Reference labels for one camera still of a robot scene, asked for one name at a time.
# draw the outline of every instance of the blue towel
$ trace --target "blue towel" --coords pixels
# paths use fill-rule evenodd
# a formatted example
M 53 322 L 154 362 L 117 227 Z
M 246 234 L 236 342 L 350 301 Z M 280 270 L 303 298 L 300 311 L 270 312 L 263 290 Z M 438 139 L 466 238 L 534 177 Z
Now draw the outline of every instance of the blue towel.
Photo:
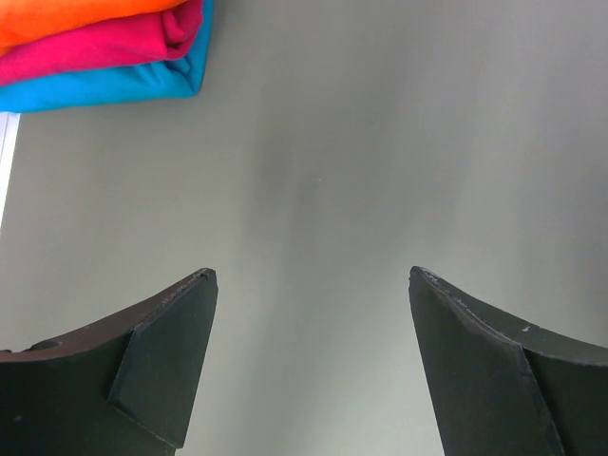
M 203 0 L 203 24 L 176 61 L 56 74 L 0 87 L 0 111 L 33 112 L 196 95 L 204 76 L 213 0 Z

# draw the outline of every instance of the folded towel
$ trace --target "folded towel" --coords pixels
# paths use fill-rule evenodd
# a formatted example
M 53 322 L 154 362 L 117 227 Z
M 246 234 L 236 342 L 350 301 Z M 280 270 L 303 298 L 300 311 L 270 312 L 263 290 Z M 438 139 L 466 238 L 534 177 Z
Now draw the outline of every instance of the folded towel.
M 169 10 L 184 0 L 3 0 L 0 54 L 9 48 L 106 19 Z
M 109 19 L 14 47 L 0 57 L 0 86 L 70 71 L 177 60 L 192 46 L 201 0 Z
M 135 102 L 195 95 L 202 83 L 213 0 L 203 0 L 202 27 L 175 61 L 55 74 L 0 87 L 0 111 L 31 112 L 68 106 Z

